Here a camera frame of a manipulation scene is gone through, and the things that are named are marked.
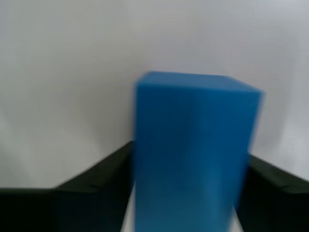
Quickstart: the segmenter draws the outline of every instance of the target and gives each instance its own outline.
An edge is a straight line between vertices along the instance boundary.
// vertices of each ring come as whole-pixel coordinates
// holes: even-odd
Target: white background
[[[132,139],[146,70],[266,92],[253,154],[309,180],[306,0],[3,0],[0,186],[52,187]]]

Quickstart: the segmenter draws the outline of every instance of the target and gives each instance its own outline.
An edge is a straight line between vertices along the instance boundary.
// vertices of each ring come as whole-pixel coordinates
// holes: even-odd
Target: block side face
[[[136,232],[226,231],[258,99],[256,93],[138,86]]]
[[[260,92],[241,81],[228,76],[191,74],[178,72],[149,72],[140,83],[160,86],[208,88],[225,91]]]

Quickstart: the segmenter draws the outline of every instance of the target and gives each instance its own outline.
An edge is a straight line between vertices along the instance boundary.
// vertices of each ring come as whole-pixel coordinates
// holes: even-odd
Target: block top face
[[[139,86],[191,87],[224,91],[260,93],[258,89],[228,76],[190,74],[179,72],[148,72],[142,77]]]

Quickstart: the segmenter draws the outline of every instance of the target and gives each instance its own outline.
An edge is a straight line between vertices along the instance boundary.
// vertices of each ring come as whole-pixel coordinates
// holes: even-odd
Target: white wall
[[[128,0],[152,69],[213,73],[267,95],[253,154],[309,180],[306,0]]]
[[[0,187],[52,187],[131,139],[146,68],[123,0],[3,0],[0,31]]]
[[[309,180],[308,5],[1,1],[0,187],[54,186],[130,140],[145,58],[153,70],[226,74],[265,90],[252,152]]]

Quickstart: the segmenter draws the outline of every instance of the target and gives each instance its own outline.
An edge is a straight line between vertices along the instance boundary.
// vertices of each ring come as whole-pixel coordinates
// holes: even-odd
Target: rectangular block
[[[137,83],[136,232],[225,232],[261,92],[226,76],[150,72]]]

